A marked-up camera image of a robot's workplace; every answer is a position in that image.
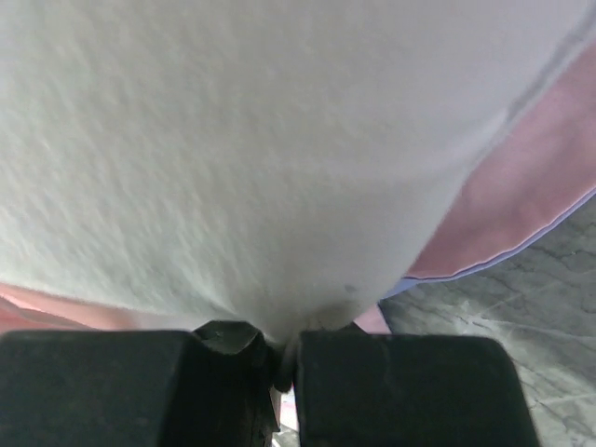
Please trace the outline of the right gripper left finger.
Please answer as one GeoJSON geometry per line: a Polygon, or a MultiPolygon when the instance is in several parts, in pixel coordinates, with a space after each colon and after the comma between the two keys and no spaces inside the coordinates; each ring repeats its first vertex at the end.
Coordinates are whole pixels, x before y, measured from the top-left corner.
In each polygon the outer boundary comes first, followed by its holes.
{"type": "Polygon", "coordinates": [[[267,446],[270,351],[242,322],[1,338],[5,446],[267,446]]]}

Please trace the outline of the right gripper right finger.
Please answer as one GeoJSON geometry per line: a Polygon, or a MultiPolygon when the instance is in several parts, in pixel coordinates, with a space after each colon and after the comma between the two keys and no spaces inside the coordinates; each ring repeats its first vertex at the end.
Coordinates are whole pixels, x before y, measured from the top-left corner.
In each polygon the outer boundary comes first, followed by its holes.
{"type": "Polygon", "coordinates": [[[516,368],[479,336],[304,332],[303,446],[537,446],[516,368]]]}

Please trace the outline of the white pillow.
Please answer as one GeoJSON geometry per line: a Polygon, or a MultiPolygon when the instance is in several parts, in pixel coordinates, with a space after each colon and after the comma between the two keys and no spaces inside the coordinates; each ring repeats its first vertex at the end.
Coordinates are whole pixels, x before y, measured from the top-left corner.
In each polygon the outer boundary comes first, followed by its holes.
{"type": "Polygon", "coordinates": [[[1,286],[341,327],[594,32],[591,1],[5,1],[1,286]]]}

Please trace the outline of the pink cartoon pillowcase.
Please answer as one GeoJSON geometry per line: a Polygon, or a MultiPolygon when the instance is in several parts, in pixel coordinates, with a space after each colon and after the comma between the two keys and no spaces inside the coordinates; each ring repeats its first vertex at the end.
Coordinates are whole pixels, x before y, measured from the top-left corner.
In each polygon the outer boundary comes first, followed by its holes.
{"type": "MultiPolygon", "coordinates": [[[[468,179],[407,275],[383,298],[459,279],[535,242],[595,196],[592,41],[468,179]]],[[[1,286],[1,334],[15,330],[192,330],[205,319],[80,304],[1,286]]]]}

